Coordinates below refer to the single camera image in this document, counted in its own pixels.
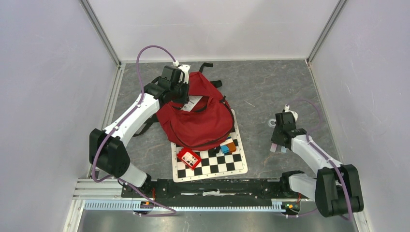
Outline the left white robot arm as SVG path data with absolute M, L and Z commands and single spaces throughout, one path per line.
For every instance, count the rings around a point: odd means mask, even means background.
M 152 191 L 150 176 L 131 164 L 126 147 L 137 131 L 166 103 L 188 102 L 190 65 L 165 66 L 161 76 L 144 86 L 137 100 L 112 124 L 89 135 L 89 162 L 110 176 L 133 185 L 140 197 Z

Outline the red backpack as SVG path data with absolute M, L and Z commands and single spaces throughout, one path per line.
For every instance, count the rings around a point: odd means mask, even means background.
M 134 136 L 144 134 L 153 123 L 160 123 L 168 140 L 192 150 L 209 150 L 223 143 L 234 129 L 234 116 L 226 97 L 218 90 L 220 80 L 209 81 L 203 75 L 203 63 L 197 72 L 190 73 L 189 100 L 199 97 L 192 109 L 176 101 L 160 101 L 159 111 L 145 121 L 145 126 Z

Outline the clear tape roll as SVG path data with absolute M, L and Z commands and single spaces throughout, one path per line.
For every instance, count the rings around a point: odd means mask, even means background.
M 269 119 L 268 121 L 268 126 L 271 128 L 274 128 L 276 126 L 276 120 L 275 119 Z

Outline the pink highlighter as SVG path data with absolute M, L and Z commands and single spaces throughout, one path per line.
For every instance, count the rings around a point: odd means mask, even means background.
M 272 143 L 271 147 L 270 147 L 270 152 L 275 153 L 276 149 L 277 149 L 277 146 L 278 146 L 277 144 Z

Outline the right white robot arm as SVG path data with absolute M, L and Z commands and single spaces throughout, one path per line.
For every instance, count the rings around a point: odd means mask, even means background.
M 313 200 L 325 217 L 344 216 L 350 219 L 362 212 L 365 204 L 357 168 L 343 164 L 317 145 L 308 132 L 298 128 L 296 112 L 283 110 L 275 115 L 271 142 L 297 154 L 315 173 L 289 171 L 280 177 L 279 191 L 285 197 L 299 193 Z

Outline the white paper packet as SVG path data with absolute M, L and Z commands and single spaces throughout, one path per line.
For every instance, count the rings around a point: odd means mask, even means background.
M 199 111 L 201 107 L 197 105 L 199 104 L 202 98 L 203 98 L 202 96 L 189 95 L 188 102 L 184 104 L 180 110 L 187 111 L 187 112 Z

